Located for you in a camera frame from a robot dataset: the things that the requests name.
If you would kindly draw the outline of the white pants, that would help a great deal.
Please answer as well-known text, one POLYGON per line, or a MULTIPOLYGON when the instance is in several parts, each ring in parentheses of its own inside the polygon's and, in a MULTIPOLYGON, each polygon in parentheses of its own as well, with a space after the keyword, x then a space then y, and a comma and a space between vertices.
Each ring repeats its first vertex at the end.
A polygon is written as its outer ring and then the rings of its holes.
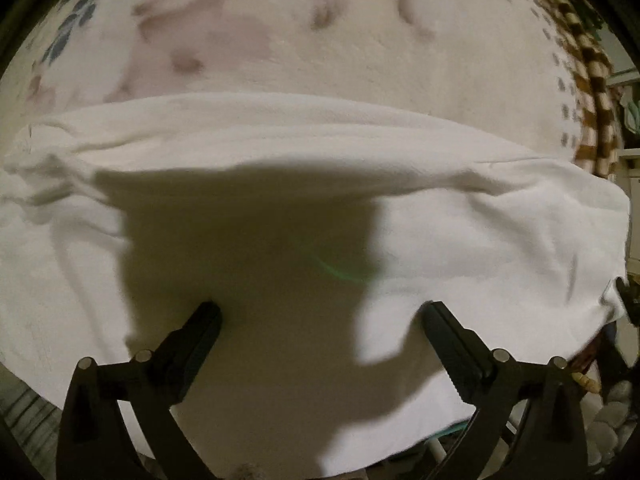
POLYGON ((221 476, 369 466, 467 419, 418 327, 438 300, 517 359, 623 308, 629 202, 571 162, 386 106, 190 93, 25 127, 1 164, 1 359, 62 405, 77 361, 224 326, 177 422, 221 476))

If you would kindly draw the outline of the white shelf unit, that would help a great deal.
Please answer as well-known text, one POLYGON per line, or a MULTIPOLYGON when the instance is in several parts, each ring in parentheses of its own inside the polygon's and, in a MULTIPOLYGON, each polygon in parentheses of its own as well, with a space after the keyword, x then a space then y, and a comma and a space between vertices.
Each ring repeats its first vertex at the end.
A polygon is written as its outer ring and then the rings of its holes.
POLYGON ((624 70, 608 81, 614 103, 620 146, 617 148, 616 182, 630 200, 627 266, 639 273, 639 71, 624 70))

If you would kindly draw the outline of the floral fleece blanket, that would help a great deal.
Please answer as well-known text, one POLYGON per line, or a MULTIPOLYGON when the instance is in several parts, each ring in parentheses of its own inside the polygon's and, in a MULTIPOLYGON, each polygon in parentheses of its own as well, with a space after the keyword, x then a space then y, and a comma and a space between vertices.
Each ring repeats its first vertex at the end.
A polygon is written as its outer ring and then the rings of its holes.
POLYGON ((570 0, 56 0, 1 78, 1 141, 34 118, 184 92, 412 110, 612 176, 611 65, 570 0))

